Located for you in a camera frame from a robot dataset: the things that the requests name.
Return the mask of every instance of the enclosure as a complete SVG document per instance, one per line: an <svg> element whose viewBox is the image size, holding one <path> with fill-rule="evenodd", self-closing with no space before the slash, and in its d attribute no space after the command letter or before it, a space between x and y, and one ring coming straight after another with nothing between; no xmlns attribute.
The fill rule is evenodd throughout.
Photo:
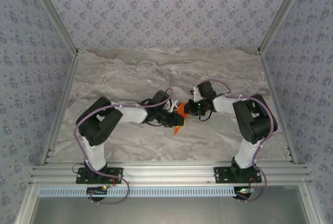
<svg viewBox="0 0 333 224"><path fill-rule="evenodd" d="M20 185L16 196L3 191L2 221L333 222L331 1L2 0L0 179L7 189ZM167 88L187 103L207 79L227 83L228 95L262 95L277 120L257 157L266 194L237 204L230 196L246 184L217 183L214 168L230 166L242 134L235 114L213 112L203 122L188 115L177 134L118 124L105 159L123 169L131 192L108 214L91 205L89 185L73 173L84 162L73 137L81 114L103 96L135 104ZM255 184L252 198L266 189ZM125 189L109 188L106 201Z"/></svg>

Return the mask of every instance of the blue ruler strip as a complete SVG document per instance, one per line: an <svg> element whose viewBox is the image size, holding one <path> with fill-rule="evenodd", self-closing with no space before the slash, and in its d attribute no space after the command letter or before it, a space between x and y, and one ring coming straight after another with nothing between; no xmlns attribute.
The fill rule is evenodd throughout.
<svg viewBox="0 0 333 224"><path fill-rule="evenodd" d="M42 186L39 197L87 197L87 187L81 186ZM127 193L124 186L108 189L102 197L123 197ZM222 197L236 196L233 186L133 186L129 197Z"/></svg>

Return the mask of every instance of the orange object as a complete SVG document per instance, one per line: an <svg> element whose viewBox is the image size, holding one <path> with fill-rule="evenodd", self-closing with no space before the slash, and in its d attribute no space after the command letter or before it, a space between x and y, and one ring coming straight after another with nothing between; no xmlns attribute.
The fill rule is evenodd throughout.
<svg viewBox="0 0 333 224"><path fill-rule="evenodd" d="M184 119L186 119L187 117L187 113L184 113L184 106L185 106L186 103L181 103L180 106L178 107L178 114L182 115L184 117ZM176 127L175 128L175 134L178 133L180 127Z"/></svg>

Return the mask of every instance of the base mounting plate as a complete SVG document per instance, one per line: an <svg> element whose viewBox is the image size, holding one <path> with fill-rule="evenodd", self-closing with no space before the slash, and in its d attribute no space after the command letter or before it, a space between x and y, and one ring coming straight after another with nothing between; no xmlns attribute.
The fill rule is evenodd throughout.
<svg viewBox="0 0 333 224"><path fill-rule="evenodd" d="M230 167L216 167L214 168L215 182L220 184L226 183L253 183L250 178L253 178L255 182L260 183L261 174L258 170L253 167L245 169L246 173L244 174L242 180L236 180L234 174L231 172Z"/></svg>
<svg viewBox="0 0 333 224"><path fill-rule="evenodd" d="M123 176L123 168L106 168L103 173L106 173L108 175L113 176ZM78 175L76 177L76 183L77 184L121 184L120 179L114 179L110 177L104 177L104 176L97 176L94 172L92 172L90 169L87 168L79 168Z"/></svg>

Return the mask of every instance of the floral wallpaper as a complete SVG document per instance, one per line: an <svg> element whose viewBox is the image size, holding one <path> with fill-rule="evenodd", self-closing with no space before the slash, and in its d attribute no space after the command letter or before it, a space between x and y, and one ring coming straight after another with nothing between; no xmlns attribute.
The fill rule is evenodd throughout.
<svg viewBox="0 0 333 224"><path fill-rule="evenodd" d="M0 223L44 150L71 55L39 0L0 0Z"/></svg>
<svg viewBox="0 0 333 224"><path fill-rule="evenodd" d="M265 54L299 162L333 223L333 0L296 0Z"/></svg>
<svg viewBox="0 0 333 224"><path fill-rule="evenodd" d="M256 47L282 0L52 0L78 48Z"/></svg>

